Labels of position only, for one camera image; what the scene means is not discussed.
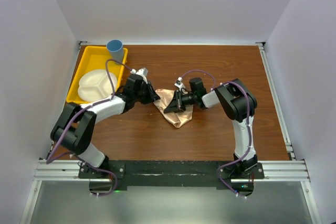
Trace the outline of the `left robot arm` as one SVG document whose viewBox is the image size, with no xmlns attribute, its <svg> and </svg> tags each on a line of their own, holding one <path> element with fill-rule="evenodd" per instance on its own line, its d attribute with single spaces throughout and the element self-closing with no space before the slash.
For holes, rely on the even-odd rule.
<svg viewBox="0 0 336 224">
<path fill-rule="evenodd" d="M 85 162 L 97 178 L 105 177 L 111 173 L 111 168 L 108 156 L 91 142 L 95 125 L 128 112 L 137 102 L 150 104 L 159 99 L 150 81 L 141 75 L 131 74 L 125 85 L 112 90 L 112 94 L 105 99 L 87 104 L 68 103 L 51 131 L 50 138 L 55 145 L 47 163 L 55 160 L 52 156 L 62 146 Z"/>
</svg>

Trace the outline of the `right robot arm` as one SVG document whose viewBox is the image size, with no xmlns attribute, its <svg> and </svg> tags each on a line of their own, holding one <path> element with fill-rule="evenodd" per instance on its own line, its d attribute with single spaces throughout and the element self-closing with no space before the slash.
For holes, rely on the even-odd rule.
<svg viewBox="0 0 336 224">
<path fill-rule="evenodd" d="M 164 114 L 185 112 L 188 105 L 198 105 L 201 109 L 220 104 L 226 116 L 232 121 L 235 136 L 234 160 L 224 164 L 219 170 L 231 171 L 239 178 L 246 178 L 257 165 L 258 159 L 254 148 L 253 120 L 257 100 L 239 79 L 220 84 L 207 92 L 202 79 L 189 80 L 190 90 L 186 90 L 179 77 L 175 82 L 177 90 Z"/>
</svg>

